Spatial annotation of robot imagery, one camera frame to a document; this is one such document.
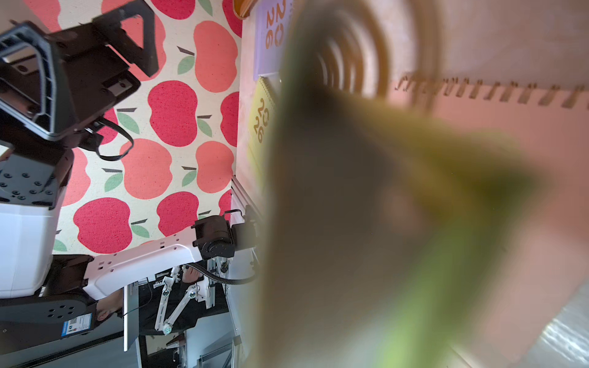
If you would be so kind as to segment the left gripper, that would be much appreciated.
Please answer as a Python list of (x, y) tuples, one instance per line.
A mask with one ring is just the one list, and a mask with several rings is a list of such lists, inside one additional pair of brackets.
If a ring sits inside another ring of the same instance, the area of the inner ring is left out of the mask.
[[(143, 45), (122, 28), (142, 19)], [(138, 90), (130, 72), (159, 68), (153, 10), (128, 2), (92, 19), (94, 27), (47, 34), (30, 21), (1, 34), (1, 144), (97, 147), (104, 114)]]

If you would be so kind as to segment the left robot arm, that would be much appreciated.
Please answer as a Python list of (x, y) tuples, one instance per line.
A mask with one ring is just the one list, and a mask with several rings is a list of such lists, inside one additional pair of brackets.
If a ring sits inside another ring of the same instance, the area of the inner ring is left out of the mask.
[(24, 1), (1, 32), (1, 353), (169, 299), (108, 302), (233, 254), (242, 23), (230, 1)]

